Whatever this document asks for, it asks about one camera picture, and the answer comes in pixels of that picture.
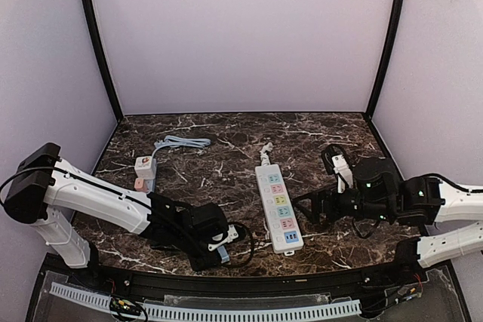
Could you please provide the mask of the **blue plug adapter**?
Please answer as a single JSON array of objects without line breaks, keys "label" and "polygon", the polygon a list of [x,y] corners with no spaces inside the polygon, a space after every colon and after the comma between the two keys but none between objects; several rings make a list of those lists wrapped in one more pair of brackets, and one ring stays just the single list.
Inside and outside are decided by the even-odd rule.
[{"label": "blue plug adapter", "polygon": [[222,246],[219,246],[217,248],[217,252],[219,253],[220,255],[220,261],[222,264],[225,264],[227,263],[229,260],[230,260],[230,257],[229,257],[229,254],[228,252],[226,251],[226,248],[224,245]]}]

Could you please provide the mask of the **white colourful power strip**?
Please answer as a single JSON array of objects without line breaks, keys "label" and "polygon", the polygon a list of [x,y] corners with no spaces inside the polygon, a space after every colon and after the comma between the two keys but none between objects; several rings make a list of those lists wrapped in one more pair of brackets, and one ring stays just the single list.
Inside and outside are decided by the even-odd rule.
[{"label": "white colourful power strip", "polygon": [[255,174],[273,251],[293,256],[304,242],[280,167],[260,165]]}]

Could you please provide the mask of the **blue-grey power strip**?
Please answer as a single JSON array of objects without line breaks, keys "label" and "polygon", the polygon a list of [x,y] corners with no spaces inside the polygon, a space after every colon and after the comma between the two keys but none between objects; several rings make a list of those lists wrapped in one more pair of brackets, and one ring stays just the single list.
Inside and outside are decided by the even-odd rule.
[{"label": "blue-grey power strip", "polygon": [[155,183],[156,183],[156,175],[157,175],[157,166],[158,166],[157,160],[155,158],[155,153],[156,153],[156,150],[151,155],[151,166],[150,166],[151,175],[148,178],[148,180],[146,181],[147,186],[148,186],[148,190],[150,192],[154,192],[155,191]]}]

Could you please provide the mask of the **pink plug adapter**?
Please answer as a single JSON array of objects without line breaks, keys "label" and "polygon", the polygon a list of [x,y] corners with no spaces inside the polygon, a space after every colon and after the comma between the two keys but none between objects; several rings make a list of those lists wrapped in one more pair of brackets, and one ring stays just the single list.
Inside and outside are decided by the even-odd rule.
[{"label": "pink plug adapter", "polygon": [[148,192],[148,186],[144,178],[136,178],[134,183],[134,189],[138,192]]}]

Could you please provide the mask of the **white cube socket adapter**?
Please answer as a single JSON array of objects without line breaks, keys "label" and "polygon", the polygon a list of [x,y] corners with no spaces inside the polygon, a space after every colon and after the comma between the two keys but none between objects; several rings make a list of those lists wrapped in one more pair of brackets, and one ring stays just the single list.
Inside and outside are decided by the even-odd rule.
[{"label": "white cube socket adapter", "polygon": [[151,155],[138,157],[134,164],[134,171],[137,177],[145,180],[155,179],[156,168],[156,160]]}]

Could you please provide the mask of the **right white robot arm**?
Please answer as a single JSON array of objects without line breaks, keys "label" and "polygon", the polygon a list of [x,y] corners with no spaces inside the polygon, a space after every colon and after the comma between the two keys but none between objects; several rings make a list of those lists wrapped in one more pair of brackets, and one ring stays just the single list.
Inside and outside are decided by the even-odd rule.
[{"label": "right white robot arm", "polygon": [[398,242],[394,263],[428,268],[482,249],[482,190],[462,186],[437,173],[403,180],[390,158],[363,158],[350,167],[342,155],[326,161],[337,187],[295,198],[292,204],[313,224],[343,217],[373,220],[377,225],[416,226],[451,221],[469,225],[436,236]]}]

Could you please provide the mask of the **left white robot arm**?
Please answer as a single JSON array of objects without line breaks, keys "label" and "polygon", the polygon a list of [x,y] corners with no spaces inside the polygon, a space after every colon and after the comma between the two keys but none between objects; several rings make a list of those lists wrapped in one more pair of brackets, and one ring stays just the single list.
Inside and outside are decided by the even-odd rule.
[{"label": "left white robot arm", "polygon": [[176,247],[194,271],[229,261],[225,246],[241,234],[218,205],[191,207],[155,192],[124,189],[73,167],[59,153],[58,145],[46,143],[24,159],[3,184],[9,190],[1,205],[10,218],[35,228],[71,269],[94,267],[98,252],[73,229],[63,208]]}]

